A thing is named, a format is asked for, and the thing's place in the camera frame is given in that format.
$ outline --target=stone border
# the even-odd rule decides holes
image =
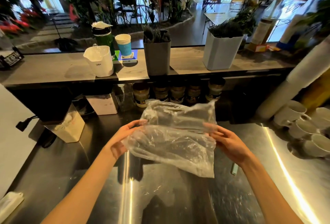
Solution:
[[[179,25],[185,25],[191,22],[195,21],[195,16],[190,12],[189,9],[187,9],[190,17],[185,19],[182,22],[178,22],[172,26],[163,28],[163,30],[169,30],[172,29],[174,27],[177,27]],[[130,33],[129,34],[131,36],[131,41],[135,41],[135,40],[140,40],[143,38],[143,31],[139,31],[139,32],[134,32],[134,33]],[[74,39],[75,41],[77,41],[78,45],[80,45],[81,47],[91,47],[93,46],[93,44],[96,44],[96,39],[95,38],[81,38],[81,39]],[[48,41],[32,41],[32,42],[27,42],[27,43],[23,43],[20,44],[18,46],[16,46],[19,50],[24,50],[24,49],[33,49],[33,48],[39,48],[39,47],[47,47],[47,48],[56,48],[57,46],[54,44],[54,40],[48,40]]]

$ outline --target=gray plant pot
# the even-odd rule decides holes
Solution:
[[[170,71],[171,42],[143,43],[149,76],[166,75]]]

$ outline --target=cup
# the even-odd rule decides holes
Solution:
[[[302,116],[309,119],[306,113],[307,109],[304,105],[297,101],[289,101],[274,116],[274,122],[280,126],[287,126],[290,122],[295,121]]]
[[[306,139],[317,133],[317,127],[310,121],[298,119],[289,125],[289,134],[295,139]]]
[[[320,134],[313,134],[311,140],[303,143],[303,150],[314,157],[330,155],[330,139]]]
[[[109,46],[89,47],[84,52],[85,60],[97,77],[106,77],[113,74],[113,63]]]
[[[311,121],[321,130],[330,127],[330,109],[318,107],[311,114]]]
[[[132,54],[131,36],[129,34],[119,34],[115,36],[116,42],[123,57]]]

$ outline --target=stainless steel counter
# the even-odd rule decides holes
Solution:
[[[5,223],[41,222],[117,129],[141,113],[93,116],[86,119],[80,142],[56,139],[48,149],[35,147],[11,186],[25,200]],[[234,131],[258,156],[304,223],[329,223],[329,160],[306,158],[284,132],[263,124],[219,125]],[[110,173],[88,223],[264,223],[244,173],[239,169],[231,175],[231,165],[216,149],[215,178],[206,179],[126,153]]]

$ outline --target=plastic bag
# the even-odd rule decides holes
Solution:
[[[147,126],[122,141],[133,155],[214,178],[216,143],[203,126],[204,122],[216,124],[214,102],[187,107],[149,101],[141,119],[147,120]]]

